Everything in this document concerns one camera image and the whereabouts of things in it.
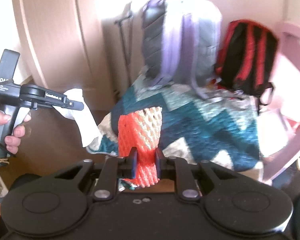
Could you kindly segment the person's left hand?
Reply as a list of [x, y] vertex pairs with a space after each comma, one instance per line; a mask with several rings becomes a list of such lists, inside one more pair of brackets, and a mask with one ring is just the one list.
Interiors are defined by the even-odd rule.
[[14, 117], [0, 111], [0, 150], [9, 155], [15, 155], [21, 144], [21, 138], [26, 134], [25, 123], [31, 120], [27, 113], [23, 121], [13, 127]]

